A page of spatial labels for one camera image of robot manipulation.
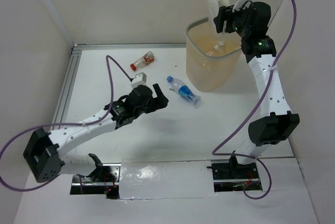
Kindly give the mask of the blue label plastic bottle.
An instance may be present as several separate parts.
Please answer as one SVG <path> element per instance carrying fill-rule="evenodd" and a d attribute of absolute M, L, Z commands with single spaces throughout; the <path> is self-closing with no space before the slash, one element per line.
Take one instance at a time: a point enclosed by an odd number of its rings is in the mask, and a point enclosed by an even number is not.
<path fill-rule="evenodd" d="M 200 96 L 195 95 L 183 81 L 172 76 L 168 76 L 166 80 L 169 83 L 171 90 L 177 93 L 184 100 L 187 100 L 195 107 L 199 104 Z"/>

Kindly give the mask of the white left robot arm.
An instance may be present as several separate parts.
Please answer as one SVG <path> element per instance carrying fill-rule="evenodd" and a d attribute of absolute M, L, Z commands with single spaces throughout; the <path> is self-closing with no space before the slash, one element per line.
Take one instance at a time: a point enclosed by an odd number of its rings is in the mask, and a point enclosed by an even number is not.
<path fill-rule="evenodd" d="M 128 95 L 81 121 L 78 126 L 50 132 L 39 127 L 32 132 L 23 157 L 38 183 L 48 182 L 79 164 L 87 165 L 84 174 L 90 181 L 99 181 L 103 177 L 103 168 L 96 155 L 89 153 L 80 158 L 71 158 L 68 153 L 95 137 L 131 124 L 142 114 L 165 108 L 168 102 L 158 84 L 152 88 L 139 85 Z"/>

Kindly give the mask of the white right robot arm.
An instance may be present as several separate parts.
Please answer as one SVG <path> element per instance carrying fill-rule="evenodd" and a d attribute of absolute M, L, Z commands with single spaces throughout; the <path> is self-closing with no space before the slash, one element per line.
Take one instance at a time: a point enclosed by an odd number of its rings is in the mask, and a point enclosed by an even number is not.
<path fill-rule="evenodd" d="M 267 148 L 285 141 L 300 123 L 288 105 L 278 73 L 274 41 L 267 35 L 271 8 L 263 2 L 245 2 L 240 8 L 222 6 L 214 23 L 217 32 L 237 33 L 241 49 L 255 78 L 260 97 L 253 111 L 259 119 L 249 122 L 248 140 L 233 153 L 229 174 L 240 178 Z"/>

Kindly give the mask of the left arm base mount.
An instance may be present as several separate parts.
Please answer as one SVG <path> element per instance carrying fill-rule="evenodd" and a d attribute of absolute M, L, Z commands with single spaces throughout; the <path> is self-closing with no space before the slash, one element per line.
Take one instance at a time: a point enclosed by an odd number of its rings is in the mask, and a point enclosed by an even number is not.
<path fill-rule="evenodd" d="M 95 169 L 89 175 L 73 175 L 70 195 L 105 195 L 107 199 L 119 199 L 121 164 L 103 164 L 97 155 L 88 156 Z"/>

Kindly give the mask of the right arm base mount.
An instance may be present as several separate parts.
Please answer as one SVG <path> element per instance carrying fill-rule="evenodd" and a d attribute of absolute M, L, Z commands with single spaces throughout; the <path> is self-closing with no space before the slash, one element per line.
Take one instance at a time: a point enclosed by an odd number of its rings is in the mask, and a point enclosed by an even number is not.
<path fill-rule="evenodd" d="M 206 167 L 212 172 L 214 192 L 261 191 L 262 185 L 259 179 L 256 163 L 241 165 L 236 158 L 228 161 L 213 161 Z"/>

